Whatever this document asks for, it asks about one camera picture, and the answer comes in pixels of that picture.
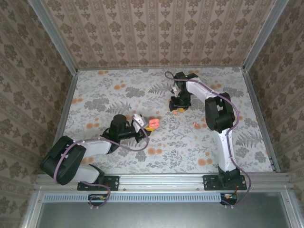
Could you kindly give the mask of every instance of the ventilation grille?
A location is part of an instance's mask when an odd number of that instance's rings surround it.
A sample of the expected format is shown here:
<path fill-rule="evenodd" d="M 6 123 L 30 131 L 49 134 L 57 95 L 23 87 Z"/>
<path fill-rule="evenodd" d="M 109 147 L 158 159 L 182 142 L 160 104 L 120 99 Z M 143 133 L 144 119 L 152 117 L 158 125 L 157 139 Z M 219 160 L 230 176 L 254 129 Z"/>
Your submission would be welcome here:
<path fill-rule="evenodd" d="M 88 202 L 88 193 L 47 193 L 44 203 Z M 220 193 L 111 193 L 108 202 L 220 202 Z"/>

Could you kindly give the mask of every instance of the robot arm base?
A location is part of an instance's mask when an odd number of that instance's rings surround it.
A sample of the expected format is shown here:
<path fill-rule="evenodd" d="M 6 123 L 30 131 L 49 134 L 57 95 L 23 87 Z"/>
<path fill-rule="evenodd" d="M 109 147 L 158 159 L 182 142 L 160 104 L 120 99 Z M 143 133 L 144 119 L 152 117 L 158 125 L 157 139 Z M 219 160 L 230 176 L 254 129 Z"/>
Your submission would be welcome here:
<path fill-rule="evenodd" d="M 89 164 L 91 167 L 96 169 L 99 172 L 98 177 L 92 184 L 102 184 L 108 186 L 111 191 L 118 191 L 119 187 L 119 176 L 105 176 L 105 173 L 98 167 Z M 103 187 L 99 186 L 90 186 L 85 183 L 79 182 L 77 186 L 78 191 L 103 191 Z"/>
<path fill-rule="evenodd" d="M 238 168 L 224 172 L 219 167 L 218 175 L 205 175 L 203 181 L 205 191 L 247 189 L 245 177 L 240 174 Z"/>

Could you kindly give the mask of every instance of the gray leaf pattern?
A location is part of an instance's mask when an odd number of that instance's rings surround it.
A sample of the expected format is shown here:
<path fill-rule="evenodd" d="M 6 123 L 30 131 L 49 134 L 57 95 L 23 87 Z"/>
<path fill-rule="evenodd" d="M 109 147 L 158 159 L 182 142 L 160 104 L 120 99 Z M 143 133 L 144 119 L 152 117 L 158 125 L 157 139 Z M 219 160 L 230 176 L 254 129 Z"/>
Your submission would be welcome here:
<path fill-rule="evenodd" d="M 246 171 L 272 171 L 239 67 L 79 71 L 66 135 L 75 140 L 99 136 L 110 126 L 115 114 L 124 114 L 129 122 L 134 113 L 160 120 L 147 149 L 132 152 L 118 148 L 114 153 L 96 155 L 83 163 L 113 174 L 217 172 L 218 145 L 215 132 L 208 129 L 205 121 L 205 104 L 192 96 L 187 111 L 176 115 L 170 112 L 173 83 L 164 77 L 166 70 L 195 72 L 216 91 L 230 93 L 241 116 L 232 134 L 237 162 Z M 137 143 L 128 139 L 121 143 L 140 149 L 146 141 Z"/>

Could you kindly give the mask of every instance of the cable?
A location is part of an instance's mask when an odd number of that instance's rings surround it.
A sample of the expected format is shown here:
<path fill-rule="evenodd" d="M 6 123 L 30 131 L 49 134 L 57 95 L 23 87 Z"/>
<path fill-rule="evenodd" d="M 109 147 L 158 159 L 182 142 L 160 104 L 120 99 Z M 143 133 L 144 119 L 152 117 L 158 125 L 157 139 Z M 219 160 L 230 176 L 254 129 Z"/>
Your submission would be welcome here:
<path fill-rule="evenodd" d="M 100 208 L 100 207 L 102 207 L 109 200 L 110 195 L 111 195 L 111 190 L 110 190 L 110 188 L 108 186 L 103 185 L 103 184 L 91 184 L 91 183 L 88 183 L 86 181 L 81 181 L 81 183 L 86 184 L 88 186 L 103 187 L 103 188 L 107 189 L 107 191 L 108 191 L 107 196 L 106 196 L 104 202 L 102 202 L 100 205 L 96 206 L 97 209 Z M 97 196 L 98 196 L 98 194 L 93 195 L 93 196 L 91 196 L 91 198 L 89 200 L 89 205 L 91 206 L 91 209 L 94 207 L 92 205 L 92 199 L 95 198 L 95 197 L 97 197 Z"/>
<path fill-rule="evenodd" d="M 231 159 L 231 162 L 235 165 L 235 167 L 237 167 L 240 171 L 242 171 L 248 178 L 249 180 L 249 185 L 248 185 L 248 188 L 247 188 L 247 191 L 246 191 L 246 194 L 245 196 L 241 199 L 240 202 L 236 203 L 235 205 L 230 205 L 231 207 L 236 207 L 237 205 L 240 205 L 244 199 L 247 197 L 247 195 L 249 194 L 249 191 L 251 189 L 251 178 L 250 176 L 248 175 L 248 173 L 246 173 L 242 168 L 240 168 L 236 163 L 235 161 L 233 160 L 233 157 L 232 157 L 232 152 L 231 152 L 231 147 L 230 147 L 230 143 L 229 143 L 229 133 L 238 125 L 239 123 L 239 113 L 238 113 L 238 108 L 227 98 L 223 97 L 222 95 L 214 92 L 212 89 L 210 89 L 208 86 L 206 86 L 205 84 L 203 84 L 201 81 L 196 81 L 196 80 L 192 80 L 192 79 L 176 79 L 174 78 L 174 75 L 171 71 L 166 71 L 165 72 L 165 77 L 167 79 L 170 79 L 170 80 L 173 80 L 173 81 L 181 81 L 181 82 L 195 82 L 195 83 L 198 83 L 199 85 L 201 85 L 202 87 L 204 87 L 205 89 L 207 89 L 210 93 L 214 94 L 215 96 L 218 96 L 219 98 L 227 101 L 232 107 L 233 109 L 235 110 L 236 114 L 237 114 L 237 121 L 236 123 L 227 131 L 226 133 L 226 138 L 227 138 L 227 144 L 228 144 L 228 151 L 229 151 L 229 156 L 230 156 L 230 159 Z"/>
<path fill-rule="evenodd" d="M 223 202 L 223 203 L 226 203 L 228 206 L 232 206 L 230 203 L 228 203 L 227 201 L 225 201 L 225 200 L 223 200 L 223 199 L 222 199 L 222 202 Z"/>
<path fill-rule="evenodd" d="M 134 151 L 134 152 L 139 152 L 139 151 L 143 151 L 144 149 L 146 149 L 146 148 L 148 147 L 148 144 L 149 144 L 149 136 L 148 136 L 147 132 L 145 131 L 145 129 L 144 129 L 144 128 L 143 128 L 143 127 L 142 127 L 134 118 L 133 118 L 133 120 L 134 120 L 134 122 L 135 122 L 136 124 L 139 125 L 140 129 L 142 130 L 142 132 L 143 132 L 144 135 L 146 136 L 145 139 L 146 139 L 146 142 L 147 142 L 147 143 L 146 143 L 146 145 L 145 145 L 143 148 L 138 149 L 138 150 L 132 149 L 132 148 L 130 148 L 130 147 L 123 146 L 123 145 L 121 145 L 121 144 L 119 144 L 119 143 L 116 143 L 116 142 L 114 142 L 114 141 L 112 141 L 112 140 L 105 139 L 105 138 L 103 138 L 103 137 L 98 137 L 98 138 L 94 138 L 94 139 L 86 139 L 86 140 L 78 140 L 78 141 L 72 143 L 72 144 L 66 149 L 66 151 L 64 151 L 64 153 L 62 154 L 62 156 L 61 156 L 61 158 L 60 158 L 60 160 L 59 160 L 59 162 L 58 162 L 58 164 L 57 164 L 57 166 L 56 166 L 56 168 L 55 168 L 55 171 L 54 171 L 54 177 L 53 177 L 53 178 L 54 178 L 55 183 L 57 184 L 57 175 L 58 175 L 59 167 L 60 167 L 62 161 L 63 161 L 64 158 L 66 157 L 67 153 L 68 153 L 75 145 L 77 145 L 77 144 L 79 144 L 79 143 L 105 141 L 105 142 L 109 142 L 109 143 L 115 144 L 115 145 L 117 145 L 117 146 L 120 146 L 121 148 L 124 148 L 124 149 L 126 149 L 126 150 Z"/>

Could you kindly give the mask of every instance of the aluminum frame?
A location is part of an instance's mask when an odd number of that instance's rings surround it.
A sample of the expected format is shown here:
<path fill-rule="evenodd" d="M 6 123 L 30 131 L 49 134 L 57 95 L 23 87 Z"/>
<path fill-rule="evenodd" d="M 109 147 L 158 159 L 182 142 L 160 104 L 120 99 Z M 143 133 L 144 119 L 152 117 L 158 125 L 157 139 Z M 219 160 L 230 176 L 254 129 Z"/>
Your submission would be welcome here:
<path fill-rule="evenodd" d="M 67 68 L 71 72 L 72 76 L 76 75 L 77 64 L 68 51 L 68 47 L 65 45 L 64 41 L 61 39 L 59 32 L 57 31 L 48 11 L 45 9 L 42 1 L 40 0 L 29 0 L 30 5 L 37 14 L 39 20 L 41 21 L 44 29 L 47 31 L 49 37 L 54 43 L 56 49 L 61 55 L 63 61 L 65 62 Z"/>
<path fill-rule="evenodd" d="M 53 146 L 55 145 L 55 143 L 57 143 L 57 141 L 60 139 L 60 137 L 63 135 L 63 132 L 65 131 L 65 127 L 66 127 L 66 124 L 67 124 L 68 113 L 70 112 L 74 92 L 75 92 L 75 89 L 76 89 L 76 86 L 77 86 L 77 80 L 78 80 L 78 75 L 75 75 L 75 76 L 72 77 L 71 84 L 70 84 L 70 87 L 68 89 L 68 93 L 66 95 L 65 105 L 63 106 L 63 110 L 62 110 L 61 117 L 60 117 L 60 120 L 59 120 L 58 128 L 57 128 L 56 135 L 55 135 L 55 138 L 54 138 L 54 141 L 53 141 Z"/>
<path fill-rule="evenodd" d="M 275 151 L 274 151 L 274 148 L 272 147 L 272 144 L 271 144 L 271 141 L 270 141 L 270 137 L 269 137 L 269 134 L 268 134 L 268 131 L 267 131 L 267 128 L 266 128 L 266 124 L 265 124 L 265 121 L 264 121 L 264 118 L 263 118 L 263 115 L 262 115 L 262 111 L 260 109 L 260 106 L 258 104 L 258 101 L 257 101 L 257 96 L 256 96 L 256 93 L 255 93 L 255 90 L 253 88 L 253 85 L 252 85 L 252 82 L 251 82 L 251 79 L 250 79 L 250 75 L 248 73 L 248 71 L 246 70 L 242 70 L 243 71 L 243 77 L 244 77 L 244 80 L 245 80 L 245 84 L 247 86 L 247 90 L 248 90 L 248 93 L 249 93 L 249 96 L 250 96 L 250 100 L 251 100 L 251 103 L 252 103 L 252 106 L 253 106 L 253 110 L 255 111 L 255 114 L 256 114 L 256 119 L 257 119 L 257 123 L 260 127 L 260 130 L 261 130 L 261 134 L 262 134 L 262 137 L 263 137 L 263 141 L 264 141 L 264 144 L 265 144 L 265 147 L 266 147 L 266 150 L 268 151 L 268 153 L 270 154 L 270 157 L 271 157 L 271 161 L 275 168 L 275 171 L 276 172 L 280 172 L 280 167 L 279 167 L 279 163 L 277 162 L 277 159 L 276 159 L 276 154 L 275 154 Z"/>
<path fill-rule="evenodd" d="M 212 193 L 233 191 L 205 191 L 204 175 L 197 174 L 115 174 L 120 177 L 119 193 Z M 287 173 L 252 172 L 250 192 L 280 192 L 292 228 L 303 228 L 303 218 L 293 195 Z M 106 191 L 77 191 L 77 183 L 57 185 L 48 175 L 39 175 L 22 228 L 35 228 L 46 193 L 106 193 Z"/>
<path fill-rule="evenodd" d="M 252 67 L 255 59 L 257 58 L 257 55 L 262 50 L 263 45 L 265 44 L 266 40 L 268 39 L 270 33 L 272 32 L 272 29 L 276 25 L 277 21 L 279 20 L 283 10 L 285 9 L 286 5 L 288 3 L 288 0 L 278 0 L 275 1 L 272 9 L 270 10 L 270 13 L 268 14 L 253 46 L 251 47 L 251 50 L 249 51 L 249 54 L 247 58 L 245 59 L 245 62 L 243 64 L 246 71 L 249 71 L 249 69 Z"/>

